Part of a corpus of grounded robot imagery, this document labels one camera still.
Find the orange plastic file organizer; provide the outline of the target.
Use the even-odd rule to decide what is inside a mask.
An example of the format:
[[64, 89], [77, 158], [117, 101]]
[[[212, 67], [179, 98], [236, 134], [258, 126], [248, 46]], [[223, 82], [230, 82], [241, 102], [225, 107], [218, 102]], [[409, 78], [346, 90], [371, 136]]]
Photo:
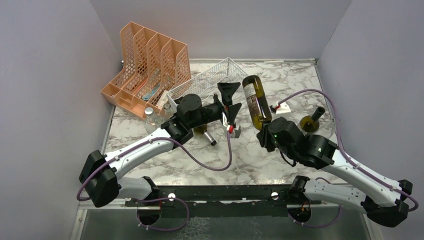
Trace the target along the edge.
[[144, 120], [146, 108], [160, 113], [164, 93], [191, 79], [188, 46], [135, 22], [121, 29], [120, 41], [123, 67], [101, 94]]

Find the clear glass bottle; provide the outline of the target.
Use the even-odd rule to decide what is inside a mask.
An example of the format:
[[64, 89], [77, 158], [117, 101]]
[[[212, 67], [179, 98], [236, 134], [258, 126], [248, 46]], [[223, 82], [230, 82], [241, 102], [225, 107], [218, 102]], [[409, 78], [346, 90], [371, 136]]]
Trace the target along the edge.
[[157, 128], [160, 128], [161, 127], [161, 125], [164, 123], [164, 122], [166, 122], [168, 119], [170, 119], [172, 116], [173, 116], [173, 114], [174, 114], [174, 111], [173, 111], [173, 108], [172, 108], [172, 105], [170, 104], [170, 103], [165, 103], [164, 105], [163, 105], [163, 108], [162, 108], [162, 110], [161, 110], [161, 114], [159, 114], [156, 118], [155, 118], [155, 120], [154, 120], [154, 122], [156, 123], [156, 127]]
[[158, 128], [158, 124], [155, 122], [157, 118], [157, 114], [155, 113], [152, 107], [146, 107], [144, 110], [144, 113], [145, 113], [145, 121], [144, 121], [145, 130], [148, 134], [151, 134]]

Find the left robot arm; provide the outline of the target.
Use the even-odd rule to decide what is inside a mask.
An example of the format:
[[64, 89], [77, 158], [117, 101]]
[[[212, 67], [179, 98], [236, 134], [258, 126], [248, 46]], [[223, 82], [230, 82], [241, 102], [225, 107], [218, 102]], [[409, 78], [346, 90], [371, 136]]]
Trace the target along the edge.
[[[140, 164], [176, 148], [206, 169], [216, 172], [228, 169], [233, 160], [231, 138], [239, 138], [241, 132], [235, 119], [242, 103], [232, 100], [240, 86], [239, 82], [219, 82], [220, 95], [214, 94], [213, 103], [208, 105], [202, 105], [199, 95], [189, 93], [179, 99], [176, 112], [153, 133], [116, 151], [91, 152], [78, 178], [81, 187], [76, 199], [91, 201], [97, 208], [116, 198], [135, 198], [144, 205], [152, 205], [157, 200], [158, 188], [150, 178], [124, 181], [123, 177]], [[194, 136], [193, 129], [215, 121], [222, 124], [228, 146], [228, 164], [222, 168], [205, 165], [183, 146]]]

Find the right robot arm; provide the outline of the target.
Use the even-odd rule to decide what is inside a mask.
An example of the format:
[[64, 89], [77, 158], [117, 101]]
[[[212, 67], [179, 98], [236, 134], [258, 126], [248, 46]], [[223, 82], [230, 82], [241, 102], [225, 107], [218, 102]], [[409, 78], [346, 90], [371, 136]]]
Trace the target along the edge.
[[321, 135], [305, 135], [294, 122], [283, 117], [263, 124], [256, 137], [268, 152], [279, 150], [295, 163], [330, 173], [351, 185], [322, 183], [297, 175], [288, 190], [292, 202], [337, 204], [389, 228], [408, 217], [409, 205], [405, 200], [412, 193], [410, 181], [392, 180], [376, 173], [343, 153], [336, 143]]

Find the green wine bottle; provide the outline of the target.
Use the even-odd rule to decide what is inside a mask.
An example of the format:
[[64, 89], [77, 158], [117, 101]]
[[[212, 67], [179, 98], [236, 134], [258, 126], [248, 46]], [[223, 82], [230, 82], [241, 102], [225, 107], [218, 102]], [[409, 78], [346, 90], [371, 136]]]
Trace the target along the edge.
[[300, 120], [299, 122], [300, 129], [306, 134], [313, 134], [317, 132], [320, 128], [319, 120], [321, 116], [324, 115], [325, 112], [326, 110], [324, 107], [322, 106], [317, 107], [312, 115], [306, 115]]
[[209, 133], [207, 124], [195, 127], [193, 132], [197, 135], [203, 136], [204, 139], [207, 139], [210, 146], [215, 146], [217, 144], [215, 138]]
[[264, 124], [272, 121], [262, 81], [257, 75], [250, 75], [243, 79], [241, 85], [253, 126], [261, 131]]

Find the black metal base rail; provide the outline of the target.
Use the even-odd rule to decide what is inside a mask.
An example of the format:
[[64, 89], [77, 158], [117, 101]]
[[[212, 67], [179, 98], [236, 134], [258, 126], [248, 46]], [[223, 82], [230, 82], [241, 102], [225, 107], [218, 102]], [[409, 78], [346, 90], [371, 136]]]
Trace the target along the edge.
[[149, 220], [155, 217], [286, 217], [288, 209], [319, 205], [290, 195], [288, 184], [262, 185], [158, 185], [145, 198], [140, 188], [115, 196], [102, 195], [84, 207], [137, 210]]

